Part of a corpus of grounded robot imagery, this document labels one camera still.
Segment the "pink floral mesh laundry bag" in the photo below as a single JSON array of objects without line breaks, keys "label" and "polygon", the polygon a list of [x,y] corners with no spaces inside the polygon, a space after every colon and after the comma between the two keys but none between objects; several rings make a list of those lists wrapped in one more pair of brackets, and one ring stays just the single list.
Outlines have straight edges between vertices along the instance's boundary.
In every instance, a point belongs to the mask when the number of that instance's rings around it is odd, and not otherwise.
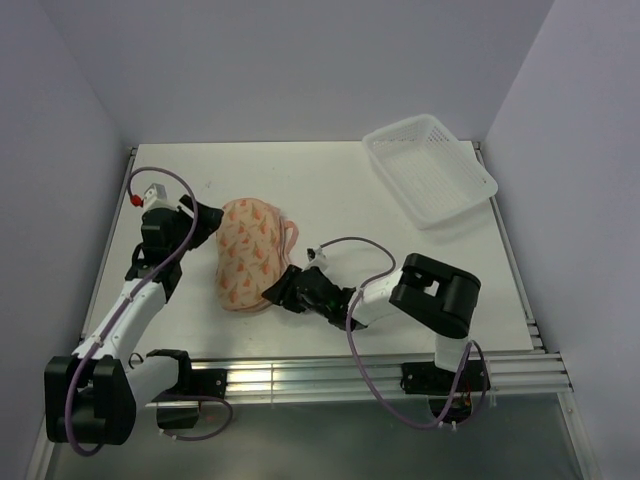
[{"label": "pink floral mesh laundry bag", "polygon": [[298,227],[280,209],[256,198],[231,200],[223,211],[216,232],[217,300],[229,312],[264,310],[270,302],[263,293],[291,263]]}]

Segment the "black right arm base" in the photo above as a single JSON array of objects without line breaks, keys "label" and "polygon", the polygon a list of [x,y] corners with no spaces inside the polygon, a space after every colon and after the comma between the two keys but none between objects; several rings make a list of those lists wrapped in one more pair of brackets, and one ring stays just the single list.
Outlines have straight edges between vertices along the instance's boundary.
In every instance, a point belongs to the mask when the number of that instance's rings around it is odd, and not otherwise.
[{"label": "black right arm base", "polygon": [[[447,396],[455,373],[439,369],[434,362],[406,362],[401,365],[400,387],[407,395]],[[469,360],[458,381],[457,393],[481,393],[491,387],[480,360]]]}]

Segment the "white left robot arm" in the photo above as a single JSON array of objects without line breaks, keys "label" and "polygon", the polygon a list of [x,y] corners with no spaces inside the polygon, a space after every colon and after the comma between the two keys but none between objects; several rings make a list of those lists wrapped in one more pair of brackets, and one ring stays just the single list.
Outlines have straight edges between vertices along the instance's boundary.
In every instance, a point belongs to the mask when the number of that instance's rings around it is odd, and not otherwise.
[{"label": "white left robot arm", "polygon": [[45,425],[50,441],[75,448],[121,445],[137,413],[154,400],[209,400],[184,350],[155,349],[136,367],[128,361],[151,320],[171,299],[184,254],[222,223],[224,212],[189,196],[172,207],[144,202],[141,242],[135,247],[120,296],[69,356],[55,356],[44,371]]}]

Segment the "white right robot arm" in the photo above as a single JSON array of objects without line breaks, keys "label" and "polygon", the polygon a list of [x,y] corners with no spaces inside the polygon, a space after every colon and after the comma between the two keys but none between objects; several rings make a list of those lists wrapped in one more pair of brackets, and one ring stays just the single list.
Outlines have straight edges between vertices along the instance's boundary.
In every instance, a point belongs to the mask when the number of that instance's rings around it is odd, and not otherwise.
[{"label": "white right robot arm", "polygon": [[418,253],[364,287],[340,287],[324,274],[320,248],[307,251],[309,263],[287,267],[262,297],[294,313],[314,312],[340,330],[362,330],[391,317],[411,318],[435,334],[433,378],[452,390],[468,374],[462,360],[481,282],[469,272]]}]

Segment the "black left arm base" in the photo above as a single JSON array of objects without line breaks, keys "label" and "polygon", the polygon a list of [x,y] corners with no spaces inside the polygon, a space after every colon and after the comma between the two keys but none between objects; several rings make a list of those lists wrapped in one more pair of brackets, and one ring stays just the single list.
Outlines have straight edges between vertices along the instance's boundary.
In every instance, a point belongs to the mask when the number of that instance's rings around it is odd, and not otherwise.
[{"label": "black left arm base", "polygon": [[160,403],[156,408],[157,426],[169,432],[193,429],[204,403],[225,399],[227,377],[225,368],[193,369],[185,386],[171,388],[154,399]]}]

